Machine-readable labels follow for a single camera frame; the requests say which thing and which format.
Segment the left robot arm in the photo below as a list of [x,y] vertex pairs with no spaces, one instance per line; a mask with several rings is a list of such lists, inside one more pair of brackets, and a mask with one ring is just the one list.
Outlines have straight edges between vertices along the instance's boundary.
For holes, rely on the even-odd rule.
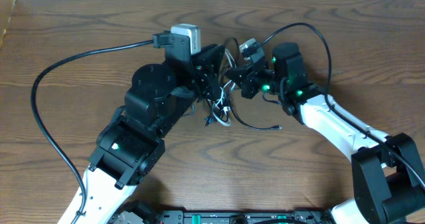
[[199,37],[153,36],[161,64],[136,70],[123,106],[96,140],[79,189],[60,223],[107,223],[165,152],[164,137],[197,99],[218,97],[225,47],[200,47]]

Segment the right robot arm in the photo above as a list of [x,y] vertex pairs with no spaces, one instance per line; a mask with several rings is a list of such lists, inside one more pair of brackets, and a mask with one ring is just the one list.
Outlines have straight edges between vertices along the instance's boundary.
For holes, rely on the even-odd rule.
[[374,129],[338,105],[308,80],[297,44],[275,46],[272,68],[255,39],[239,50],[247,64],[228,70],[226,76],[241,95],[276,95],[288,116],[319,132],[351,162],[354,197],[329,210],[330,222],[396,223],[424,208],[424,167],[410,136]]

